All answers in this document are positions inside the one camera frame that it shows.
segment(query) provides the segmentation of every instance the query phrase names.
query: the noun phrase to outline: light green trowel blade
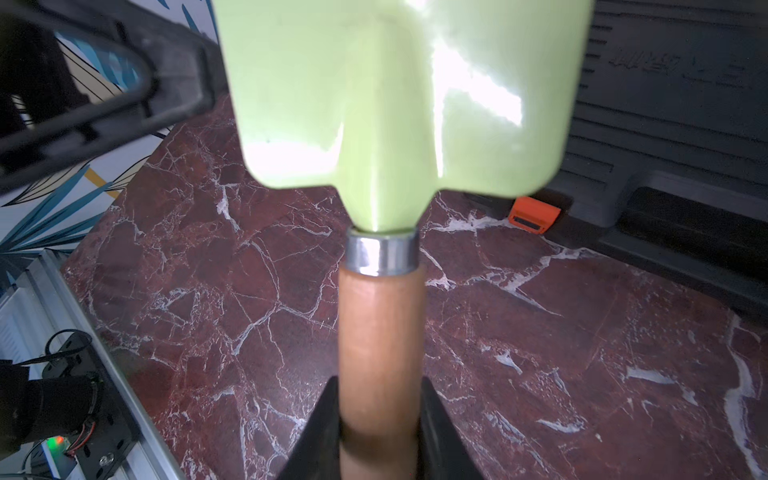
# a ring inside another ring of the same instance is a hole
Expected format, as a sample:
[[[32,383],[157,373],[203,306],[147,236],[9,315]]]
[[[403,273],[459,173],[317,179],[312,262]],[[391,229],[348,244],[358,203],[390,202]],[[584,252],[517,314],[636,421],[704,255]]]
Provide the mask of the light green trowel blade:
[[[333,185],[361,230],[437,190],[517,197],[558,169],[591,0],[216,0],[245,163]]]

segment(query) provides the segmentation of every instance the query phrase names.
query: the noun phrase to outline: screw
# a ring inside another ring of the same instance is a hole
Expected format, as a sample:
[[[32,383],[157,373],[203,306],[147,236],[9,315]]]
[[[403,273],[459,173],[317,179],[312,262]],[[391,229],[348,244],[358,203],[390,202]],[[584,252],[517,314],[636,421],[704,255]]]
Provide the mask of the screw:
[[[111,453],[108,453],[108,454],[104,455],[103,457],[101,457],[100,459],[98,459],[98,464],[101,467],[106,467],[107,465],[111,464],[112,462],[114,462],[114,455],[112,455]]]

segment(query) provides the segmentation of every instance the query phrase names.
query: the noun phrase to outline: leaf pattern wallpaper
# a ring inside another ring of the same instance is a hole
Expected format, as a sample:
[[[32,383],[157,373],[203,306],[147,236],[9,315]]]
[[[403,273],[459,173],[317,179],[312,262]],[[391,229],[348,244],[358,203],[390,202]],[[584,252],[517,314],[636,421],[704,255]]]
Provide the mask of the leaf pattern wallpaper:
[[[156,15],[216,41],[210,0],[133,0]],[[57,35],[78,90],[100,103],[131,87],[136,74],[114,54]],[[13,99],[29,127],[20,98]],[[70,253],[160,144],[168,129],[0,195],[0,293],[44,248]]]

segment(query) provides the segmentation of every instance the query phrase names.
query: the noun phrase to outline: green led light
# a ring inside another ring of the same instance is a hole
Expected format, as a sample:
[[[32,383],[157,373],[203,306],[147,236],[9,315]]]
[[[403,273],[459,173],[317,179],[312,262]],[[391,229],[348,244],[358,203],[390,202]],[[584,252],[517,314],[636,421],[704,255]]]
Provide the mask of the green led light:
[[[62,436],[51,437],[45,442],[48,444],[48,449],[51,450],[51,452],[64,450],[67,448],[67,444],[69,443],[67,439]]]

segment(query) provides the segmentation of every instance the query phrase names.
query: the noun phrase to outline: tool case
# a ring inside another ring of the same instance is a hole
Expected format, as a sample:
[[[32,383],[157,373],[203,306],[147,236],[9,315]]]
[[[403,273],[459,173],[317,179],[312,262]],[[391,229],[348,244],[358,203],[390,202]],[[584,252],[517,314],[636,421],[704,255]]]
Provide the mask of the tool case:
[[[598,0],[545,234],[768,317],[768,4]]]

